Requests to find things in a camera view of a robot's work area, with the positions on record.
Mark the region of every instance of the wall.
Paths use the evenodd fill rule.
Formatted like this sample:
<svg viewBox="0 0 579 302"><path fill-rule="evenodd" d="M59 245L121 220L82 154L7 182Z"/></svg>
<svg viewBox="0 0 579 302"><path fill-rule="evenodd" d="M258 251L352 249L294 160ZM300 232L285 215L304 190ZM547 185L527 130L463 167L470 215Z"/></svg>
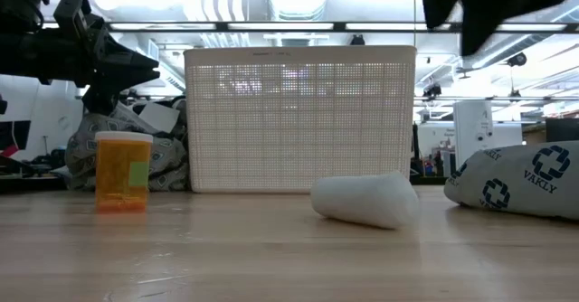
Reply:
<svg viewBox="0 0 579 302"><path fill-rule="evenodd" d="M0 93L8 101L8 110L0 121L31 120L28 144L12 158L31 160L45 154L43 136L49 153L66 146L82 119L82 102L75 99L76 87L68 81L55 80L41 85L38 80L0 75Z"/></svg>
<svg viewBox="0 0 579 302"><path fill-rule="evenodd" d="M521 145L523 142L521 125L495 124L493 125L493 136L496 147ZM423 156L432 154L434 147L439 147L448 139L452 146L456 145L453 123L418 125L418 145Z"/></svg>

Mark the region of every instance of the white cylinder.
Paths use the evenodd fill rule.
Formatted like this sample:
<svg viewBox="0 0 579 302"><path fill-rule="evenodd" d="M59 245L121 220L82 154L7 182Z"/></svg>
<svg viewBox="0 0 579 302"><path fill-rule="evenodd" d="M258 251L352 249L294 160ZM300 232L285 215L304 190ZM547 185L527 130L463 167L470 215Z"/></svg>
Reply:
<svg viewBox="0 0 579 302"><path fill-rule="evenodd" d="M386 229L412 222L420 209L416 192L399 172L322 178L310 194L314 211L323 216Z"/></svg>

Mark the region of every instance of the perforated panel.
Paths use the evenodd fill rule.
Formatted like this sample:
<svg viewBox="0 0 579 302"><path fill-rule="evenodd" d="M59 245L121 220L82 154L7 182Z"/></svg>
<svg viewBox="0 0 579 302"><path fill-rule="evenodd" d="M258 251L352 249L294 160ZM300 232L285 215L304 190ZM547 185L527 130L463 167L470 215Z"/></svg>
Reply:
<svg viewBox="0 0 579 302"><path fill-rule="evenodd" d="M409 174L413 47L185 53L197 192L307 191L319 177Z"/></svg>

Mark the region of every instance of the desk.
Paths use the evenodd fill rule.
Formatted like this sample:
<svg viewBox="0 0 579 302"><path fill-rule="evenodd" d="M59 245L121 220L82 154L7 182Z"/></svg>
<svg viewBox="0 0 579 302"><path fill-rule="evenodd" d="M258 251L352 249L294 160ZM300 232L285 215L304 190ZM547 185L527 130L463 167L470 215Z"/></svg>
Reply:
<svg viewBox="0 0 579 302"><path fill-rule="evenodd" d="M470 210L419 187L420 220L383 231L306 195L153 194L95 215L87 193L0 196L11 302L578 301L579 225Z"/></svg>

